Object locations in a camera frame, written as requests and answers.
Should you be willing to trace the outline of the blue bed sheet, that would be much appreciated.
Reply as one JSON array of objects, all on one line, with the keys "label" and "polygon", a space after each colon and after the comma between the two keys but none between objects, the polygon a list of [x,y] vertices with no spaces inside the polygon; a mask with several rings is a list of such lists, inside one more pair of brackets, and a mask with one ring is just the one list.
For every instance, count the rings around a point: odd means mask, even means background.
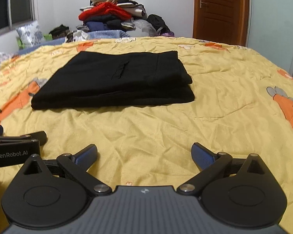
[{"label": "blue bed sheet", "polygon": [[94,32],[88,32],[88,33],[78,30],[76,32],[69,33],[68,36],[66,37],[62,37],[52,41],[45,41],[41,44],[37,44],[32,47],[21,49],[18,52],[16,52],[16,54],[18,55],[28,54],[38,49],[39,47],[42,47],[45,45],[61,45],[63,43],[69,43],[69,42],[89,41],[94,39],[120,39],[124,37],[130,37],[130,36],[122,30],[104,30],[104,31],[94,31]]}]

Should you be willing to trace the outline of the red knitted garment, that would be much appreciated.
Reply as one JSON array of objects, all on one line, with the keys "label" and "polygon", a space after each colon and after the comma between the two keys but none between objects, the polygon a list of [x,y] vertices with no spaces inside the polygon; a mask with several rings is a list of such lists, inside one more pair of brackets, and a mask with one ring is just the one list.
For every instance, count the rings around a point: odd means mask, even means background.
[{"label": "red knitted garment", "polygon": [[78,16],[78,19],[80,21],[85,21],[91,16],[104,16],[104,15],[114,15],[114,16],[117,16],[119,19],[125,20],[125,21],[132,18],[132,15],[126,10],[120,8],[119,6],[113,3],[104,2],[98,6],[93,7],[92,9],[83,11]]}]

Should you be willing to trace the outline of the floral white pillow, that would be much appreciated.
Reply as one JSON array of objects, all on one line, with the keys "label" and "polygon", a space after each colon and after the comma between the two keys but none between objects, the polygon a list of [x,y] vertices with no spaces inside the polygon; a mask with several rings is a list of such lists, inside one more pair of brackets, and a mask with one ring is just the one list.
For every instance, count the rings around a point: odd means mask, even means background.
[{"label": "floral white pillow", "polygon": [[43,40],[43,32],[41,31],[41,28],[37,21],[33,21],[32,23],[29,23],[22,27],[18,27],[16,31],[18,33],[18,36],[22,40],[22,42],[28,45],[29,45],[29,42],[34,39],[36,41]]}]

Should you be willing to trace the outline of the dark brown bag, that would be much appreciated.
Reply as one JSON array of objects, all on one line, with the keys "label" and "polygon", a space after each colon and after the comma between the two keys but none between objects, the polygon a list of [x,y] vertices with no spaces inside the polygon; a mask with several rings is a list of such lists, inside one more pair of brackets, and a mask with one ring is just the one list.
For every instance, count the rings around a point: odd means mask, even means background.
[{"label": "dark brown bag", "polygon": [[61,24],[60,26],[54,28],[53,30],[49,32],[53,40],[66,37],[69,33],[70,33],[69,27],[63,24]]}]

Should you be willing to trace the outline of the yellow carrot print quilt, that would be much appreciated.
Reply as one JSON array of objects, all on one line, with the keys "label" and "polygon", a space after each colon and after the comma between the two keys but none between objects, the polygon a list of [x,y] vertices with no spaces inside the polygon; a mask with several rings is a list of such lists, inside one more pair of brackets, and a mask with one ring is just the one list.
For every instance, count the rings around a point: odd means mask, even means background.
[{"label": "yellow carrot print quilt", "polygon": [[106,54],[177,51],[192,77],[195,100],[156,107],[32,110],[17,108],[1,121],[18,136],[43,130],[42,157],[98,147],[90,174],[110,186],[174,185],[198,170],[190,148],[244,158],[257,153],[287,196],[281,226],[293,233],[293,78],[256,51],[189,38],[99,39],[42,46],[0,65],[0,109],[35,91],[80,51]]}]

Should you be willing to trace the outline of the green plastic basket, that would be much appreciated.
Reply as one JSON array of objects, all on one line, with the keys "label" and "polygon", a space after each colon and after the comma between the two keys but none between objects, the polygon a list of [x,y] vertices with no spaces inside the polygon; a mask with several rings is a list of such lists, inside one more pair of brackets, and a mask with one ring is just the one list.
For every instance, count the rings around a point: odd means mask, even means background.
[{"label": "green plastic basket", "polygon": [[42,41],[36,41],[34,39],[34,40],[30,41],[29,45],[28,45],[26,43],[23,43],[22,40],[20,39],[20,37],[18,37],[18,36],[16,37],[19,50],[34,47],[34,46],[36,46],[38,44],[45,43],[47,41],[52,41],[52,39],[53,39],[53,37],[52,37],[51,34],[43,34],[43,40]]}]

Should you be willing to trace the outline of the black pants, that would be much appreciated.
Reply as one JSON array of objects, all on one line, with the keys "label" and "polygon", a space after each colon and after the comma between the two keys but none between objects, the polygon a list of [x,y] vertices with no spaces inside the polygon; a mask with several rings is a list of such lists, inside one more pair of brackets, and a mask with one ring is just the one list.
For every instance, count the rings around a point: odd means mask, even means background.
[{"label": "black pants", "polygon": [[183,104],[195,99],[192,82],[177,51],[118,55],[81,51],[34,95],[32,108]]}]

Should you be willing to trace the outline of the pile of mixed clothes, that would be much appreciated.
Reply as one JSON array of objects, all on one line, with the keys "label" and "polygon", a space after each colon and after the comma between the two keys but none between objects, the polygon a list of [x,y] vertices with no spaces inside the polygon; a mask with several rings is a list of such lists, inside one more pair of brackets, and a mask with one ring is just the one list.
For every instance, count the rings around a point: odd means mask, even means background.
[{"label": "pile of mixed clothes", "polygon": [[134,0],[90,0],[80,11],[82,24],[76,28],[83,32],[120,30],[133,36],[175,36],[162,17],[147,14],[144,5]]}]

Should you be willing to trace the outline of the brown wooden door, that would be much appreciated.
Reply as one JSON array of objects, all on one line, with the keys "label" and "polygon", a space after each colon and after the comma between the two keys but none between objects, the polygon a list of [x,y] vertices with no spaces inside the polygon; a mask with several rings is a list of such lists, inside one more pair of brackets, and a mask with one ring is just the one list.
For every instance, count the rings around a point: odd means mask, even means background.
[{"label": "brown wooden door", "polygon": [[244,46],[250,0],[194,0],[193,38]]}]

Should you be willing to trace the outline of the white wardrobe sliding door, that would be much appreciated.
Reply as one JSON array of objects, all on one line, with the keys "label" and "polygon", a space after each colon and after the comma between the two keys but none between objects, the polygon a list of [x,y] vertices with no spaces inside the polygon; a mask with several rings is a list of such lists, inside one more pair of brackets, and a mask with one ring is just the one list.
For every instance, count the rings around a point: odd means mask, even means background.
[{"label": "white wardrobe sliding door", "polygon": [[250,0],[247,47],[293,76],[293,0]]}]

